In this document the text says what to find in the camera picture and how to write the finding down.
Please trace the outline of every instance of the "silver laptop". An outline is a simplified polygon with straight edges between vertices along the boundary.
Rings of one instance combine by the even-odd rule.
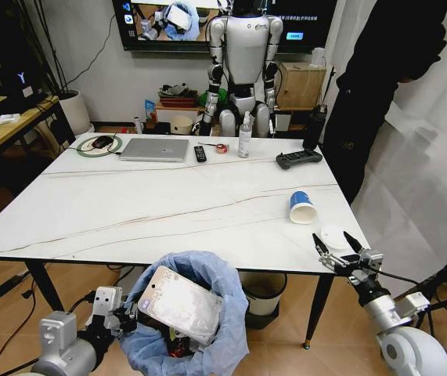
[[[187,139],[132,139],[121,160],[183,162],[188,146]]]

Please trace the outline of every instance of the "remote control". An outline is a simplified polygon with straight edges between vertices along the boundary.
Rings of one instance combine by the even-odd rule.
[[[290,154],[281,153],[276,157],[277,163],[284,170],[287,170],[289,167],[299,165],[301,163],[320,162],[322,159],[323,156],[321,154],[309,149],[297,151],[296,153]]]
[[[206,154],[204,153],[204,148],[202,146],[194,146],[195,150],[195,158],[197,158],[197,162],[205,162],[207,161]]]

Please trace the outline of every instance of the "blue and white paper cup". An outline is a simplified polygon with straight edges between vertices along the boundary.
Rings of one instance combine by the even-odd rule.
[[[310,201],[310,197],[298,190],[293,193],[289,204],[289,218],[291,222],[299,223],[301,225],[308,225],[314,222],[317,211]]]

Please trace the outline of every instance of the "tv screen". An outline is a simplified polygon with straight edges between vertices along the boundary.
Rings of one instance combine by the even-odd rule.
[[[125,50],[208,52],[207,26],[219,14],[218,0],[113,1]],[[326,45],[336,3],[254,0],[254,12],[283,20],[279,53],[309,52]]]

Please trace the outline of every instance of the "trash can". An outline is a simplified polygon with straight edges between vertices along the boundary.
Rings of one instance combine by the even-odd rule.
[[[138,301],[161,265],[208,287],[223,298],[219,328],[209,346],[198,349],[192,356],[174,358],[168,355],[168,347],[160,331],[138,323],[134,332],[121,338],[121,348],[129,364],[145,376],[230,376],[249,353],[244,325],[247,300],[237,270],[211,252],[169,254],[145,270],[129,293],[126,306]]]
[[[263,329],[279,316],[279,300],[287,286],[287,274],[239,272],[239,276],[249,301],[246,326]]]

